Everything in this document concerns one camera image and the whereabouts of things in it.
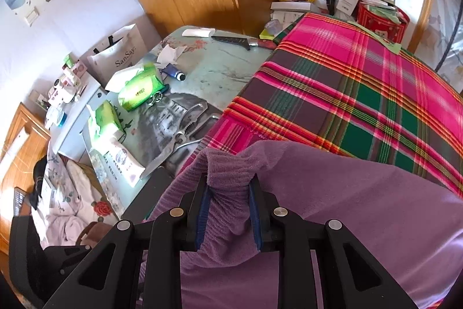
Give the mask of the purple fleece garment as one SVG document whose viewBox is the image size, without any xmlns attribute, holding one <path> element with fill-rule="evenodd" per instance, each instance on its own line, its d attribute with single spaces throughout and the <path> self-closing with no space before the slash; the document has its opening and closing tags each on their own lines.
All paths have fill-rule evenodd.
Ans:
<svg viewBox="0 0 463 309">
<path fill-rule="evenodd" d="M 237 154 L 203 149 L 166 189 L 151 219 L 178 206 L 206 176 L 213 197 L 199 251 L 181 254 L 185 308 L 275 308 L 279 258 L 260 253 L 249 182 L 318 224 L 336 219 L 419 308 L 443 299 L 462 271 L 462 201 L 401 168 L 290 141 L 260 140 Z"/>
</svg>

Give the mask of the white printed paper packet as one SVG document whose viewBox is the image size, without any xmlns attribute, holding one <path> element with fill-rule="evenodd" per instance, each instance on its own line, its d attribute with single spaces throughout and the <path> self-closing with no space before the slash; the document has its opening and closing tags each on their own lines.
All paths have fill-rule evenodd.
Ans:
<svg viewBox="0 0 463 309">
<path fill-rule="evenodd" d="M 98 151 L 101 155 L 109 154 L 127 184 L 131 187 L 137 185 L 144 167 L 114 136 L 93 141 L 92 149 Z"/>
</svg>

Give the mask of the white green tissue pack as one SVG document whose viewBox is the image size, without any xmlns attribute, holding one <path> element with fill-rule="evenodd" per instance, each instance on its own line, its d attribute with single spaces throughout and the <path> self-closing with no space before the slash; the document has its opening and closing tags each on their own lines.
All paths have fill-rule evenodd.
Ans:
<svg viewBox="0 0 463 309">
<path fill-rule="evenodd" d="M 105 100 L 98 108 L 89 111 L 88 128 L 91 149 L 105 155 L 109 152 L 113 141 L 119 141 L 124 135 L 122 124 L 113 105 Z"/>
</svg>

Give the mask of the wooden bed headboard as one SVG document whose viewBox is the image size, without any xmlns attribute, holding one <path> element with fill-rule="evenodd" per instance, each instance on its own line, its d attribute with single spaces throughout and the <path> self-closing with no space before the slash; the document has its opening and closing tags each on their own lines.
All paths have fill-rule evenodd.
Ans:
<svg viewBox="0 0 463 309">
<path fill-rule="evenodd" d="M 33 168 L 46 155 L 50 134 L 43 121 L 21 103 L 1 145 L 1 252 L 9 252 L 14 189 L 30 192 Z"/>
</svg>

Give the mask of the metal scissors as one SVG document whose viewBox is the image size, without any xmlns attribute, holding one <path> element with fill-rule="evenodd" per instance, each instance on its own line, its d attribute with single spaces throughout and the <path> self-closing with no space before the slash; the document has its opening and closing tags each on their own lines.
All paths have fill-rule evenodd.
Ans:
<svg viewBox="0 0 463 309">
<path fill-rule="evenodd" d="M 151 175 L 162 163 L 181 148 L 197 144 L 202 140 L 195 139 L 194 135 L 212 120 L 217 121 L 221 117 L 219 113 L 207 114 L 208 108 L 209 106 L 206 101 L 200 101 L 186 110 L 182 118 L 177 122 L 177 130 L 173 133 L 170 142 L 161 153 L 147 165 L 140 175 L 140 179 L 144 179 Z"/>
</svg>

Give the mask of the glass top side table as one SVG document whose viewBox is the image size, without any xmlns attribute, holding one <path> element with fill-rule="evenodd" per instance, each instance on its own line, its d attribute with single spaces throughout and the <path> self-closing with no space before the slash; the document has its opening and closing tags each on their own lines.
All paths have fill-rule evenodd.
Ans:
<svg viewBox="0 0 463 309">
<path fill-rule="evenodd" d="M 199 28 L 183 26 L 176 29 L 140 61 L 156 62 L 166 45 L 186 47 L 175 64 L 186 74 L 186 79 L 180 82 L 166 76 L 164 82 L 169 88 L 158 103 L 154 102 L 152 106 L 145 103 L 127 112 L 118 105 L 117 93 L 109 92 L 105 97 L 115 108 L 125 130 L 120 143 L 143 167 L 170 142 L 177 129 L 175 123 L 186 110 L 206 101 L 206 114 L 221 113 L 271 55 L 271 50 L 258 46 L 251 46 L 248 51 L 212 38 L 185 37 L 183 32 L 186 29 Z M 94 151 L 88 121 L 82 130 L 82 138 L 104 195 L 116 217 L 121 219 L 149 177 L 139 180 L 134 187 L 130 186 L 109 154 L 103 156 Z"/>
</svg>

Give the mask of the pink plaid tablecloth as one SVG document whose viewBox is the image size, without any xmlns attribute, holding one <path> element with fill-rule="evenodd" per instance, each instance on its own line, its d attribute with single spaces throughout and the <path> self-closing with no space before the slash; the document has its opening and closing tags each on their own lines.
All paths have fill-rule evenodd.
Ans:
<svg viewBox="0 0 463 309">
<path fill-rule="evenodd" d="M 399 167 L 462 194 L 462 97 L 407 50 L 309 13 L 206 133 L 237 154 L 288 140 Z"/>
</svg>

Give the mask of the white paper bag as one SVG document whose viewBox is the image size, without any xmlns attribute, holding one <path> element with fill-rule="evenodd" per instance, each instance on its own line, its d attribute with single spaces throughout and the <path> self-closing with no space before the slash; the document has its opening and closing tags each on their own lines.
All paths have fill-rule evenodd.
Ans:
<svg viewBox="0 0 463 309">
<path fill-rule="evenodd" d="M 97 80 L 105 86 L 117 71 L 135 65 L 148 49 L 138 26 L 133 23 L 100 40 L 87 56 Z"/>
</svg>

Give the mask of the black kitchen knife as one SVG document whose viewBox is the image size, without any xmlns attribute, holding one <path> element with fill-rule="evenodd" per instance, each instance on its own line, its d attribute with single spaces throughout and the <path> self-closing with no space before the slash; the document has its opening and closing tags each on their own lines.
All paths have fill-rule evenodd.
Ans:
<svg viewBox="0 0 463 309">
<path fill-rule="evenodd" d="M 246 49 L 247 51 L 251 50 L 252 47 L 258 47 L 266 50 L 275 50 L 277 45 L 270 40 L 261 40 L 261 39 L 248 39 L 240 37 L 228 37 L 228 36 L 212 36 L 212 39 L 215 41 L 238 45 Z"/>
</svg>

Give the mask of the plastic covered door screen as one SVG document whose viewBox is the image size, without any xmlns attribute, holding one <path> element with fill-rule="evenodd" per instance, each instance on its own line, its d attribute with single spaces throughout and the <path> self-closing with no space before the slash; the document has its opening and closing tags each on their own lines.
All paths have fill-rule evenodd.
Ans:
<svg viewBox="0 0 463 309">
<path fill-rule="evenodd" d="M 462 93 L 462 0 L 424 0 L 409 51 Z"/>
</svg>

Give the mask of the red basket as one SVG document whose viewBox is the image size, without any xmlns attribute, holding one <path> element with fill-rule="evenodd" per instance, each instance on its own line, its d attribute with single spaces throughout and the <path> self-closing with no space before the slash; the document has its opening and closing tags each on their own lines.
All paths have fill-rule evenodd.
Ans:
<svg viewBox="0 0 463 309">
<path fill-rule="evenodd" d="M 395 43 L 401 43 L 410 18 L 400 8 L 385 8 L 361 2 L 357 23 L 373 33 Z"/>
</svg>

